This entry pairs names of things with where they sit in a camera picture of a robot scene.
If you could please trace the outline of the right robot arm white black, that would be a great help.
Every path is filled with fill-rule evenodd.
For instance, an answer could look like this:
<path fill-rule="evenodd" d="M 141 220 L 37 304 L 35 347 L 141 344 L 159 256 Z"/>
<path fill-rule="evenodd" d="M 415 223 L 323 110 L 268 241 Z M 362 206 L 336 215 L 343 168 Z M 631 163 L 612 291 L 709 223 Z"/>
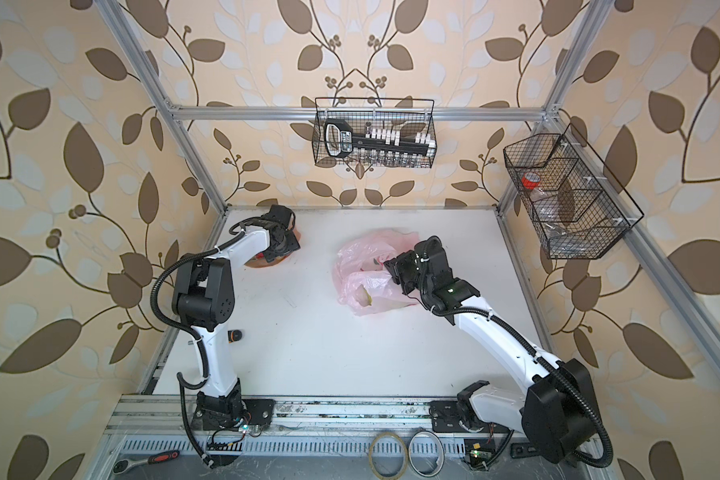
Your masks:
<path fill-rule="evenodd" d="M 476 381 L 463 389 L 456 400 L 461 429 L 480 432 L 496 424 L 522 433 L 549 462 L 573 457 L 594 468 L 612 464 L 613 444 L 587 368 L 559 359 L 500 318 L 472 284 L 453 274 L 439 237 L 384 267 L 403 293 L 417 293 L 425 310 L 475 339 L 518 386 L 512 392 Z"/>

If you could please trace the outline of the pink plastic bag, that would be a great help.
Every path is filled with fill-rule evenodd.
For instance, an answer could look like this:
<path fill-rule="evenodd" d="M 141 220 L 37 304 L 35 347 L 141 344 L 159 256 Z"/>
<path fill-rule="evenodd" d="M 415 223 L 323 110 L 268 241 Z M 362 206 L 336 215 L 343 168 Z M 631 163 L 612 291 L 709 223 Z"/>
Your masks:
<path fill-rule="evenodd" d="M 332 278 L 338 302 L 355 316 L 368 316 L 412 306 L 384 262 L 412 250 L 417 233 L 375 230 L 344 245 L 337 253 Z"/>

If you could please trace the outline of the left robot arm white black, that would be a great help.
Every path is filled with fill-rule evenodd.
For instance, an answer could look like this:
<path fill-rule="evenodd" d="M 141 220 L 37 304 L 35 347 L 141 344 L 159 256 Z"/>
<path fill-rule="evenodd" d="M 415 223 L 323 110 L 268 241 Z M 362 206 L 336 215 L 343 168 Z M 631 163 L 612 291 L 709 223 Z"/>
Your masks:
<path fill-rule="evenodd" d="M 234 224 L 225 242 L 184 255 L 154 281 L 153 315 L 189 335 L 196 349 L 199 375 L 186 378 L 177 372 L 179 392 L 195 394 L 195 412 L 210 428 L 236 428 L 255 418 L 243 402 L 228 349 L 225 323 L 235 308 L 233 271 L 256 259 L 272 265 L 299 250 L 295 226 L 290 208 L 272 205 L 263 215 Z"/>

